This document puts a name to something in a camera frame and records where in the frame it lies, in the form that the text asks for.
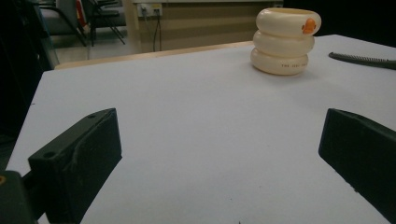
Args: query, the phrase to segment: white tabletop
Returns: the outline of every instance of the white tabletop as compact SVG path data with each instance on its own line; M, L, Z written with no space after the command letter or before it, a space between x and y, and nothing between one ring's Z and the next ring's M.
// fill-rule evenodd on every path
M30 155L115 107L123 159L82 223L388 223L318 145L328 108L396 130L396 72L328 57L396 59L396 50L316 37L306 70L280 77L255 69L252 49L46 72L8 170L26 174Z

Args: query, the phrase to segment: stacked ring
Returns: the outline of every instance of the stacked ring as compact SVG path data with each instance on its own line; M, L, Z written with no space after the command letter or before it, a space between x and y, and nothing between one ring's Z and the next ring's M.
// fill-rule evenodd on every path
M288 38L256 32L254 46L261 52L280 57L299 57L308 53L315 44L314 37Z
M300 57L283 58L262 53L254 48L250 53L252 64L266 73L276 75L295 75L306 68L308 56L305 54Z
M259 13L256 24L260 31L269 35L304 37L318 31L321 18L310 10L271 7Z

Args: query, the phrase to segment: cable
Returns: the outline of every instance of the cable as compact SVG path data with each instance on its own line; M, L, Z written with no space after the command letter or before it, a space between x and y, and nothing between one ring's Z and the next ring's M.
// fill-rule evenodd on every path
M148 22L148 13L145 7L142 7L142 15L145 18L145 22L146 22L146 27L148 28L148 35L149 36L153 36L151 33L151 30L149 29L149 22Z
M152 42L152 49L155 52L155 42L157 39L157 31L159 30L159 36L160 36L160 51L162 50L162 37L161 37L161 23L160 23L160 11L158 9L154 9L155 14L157 15L157 25L155 27L155 32L154 32L154 40Z

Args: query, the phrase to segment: stacked rings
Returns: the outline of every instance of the stacked rings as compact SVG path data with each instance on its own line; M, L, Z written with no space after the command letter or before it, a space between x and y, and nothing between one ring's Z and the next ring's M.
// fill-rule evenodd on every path
M250 59L258 69L276 75L302 72L314 47L321 18L318 13L294 8L267 8L256 19L255 49Z

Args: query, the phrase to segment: floor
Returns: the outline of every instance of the floor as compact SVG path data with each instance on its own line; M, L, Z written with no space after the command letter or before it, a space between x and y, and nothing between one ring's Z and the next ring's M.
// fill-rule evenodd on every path
M87 47L83 47L74 35L52 36L51 40L59 63L71 63L131 54L126 27L119 27L119 30L123 35L122 40L125 44L122 44L109 28L100 28L97 30L97 37L93 47L89 39L86 40ZM15 143L15 137L0 134L0 171L6 170Z

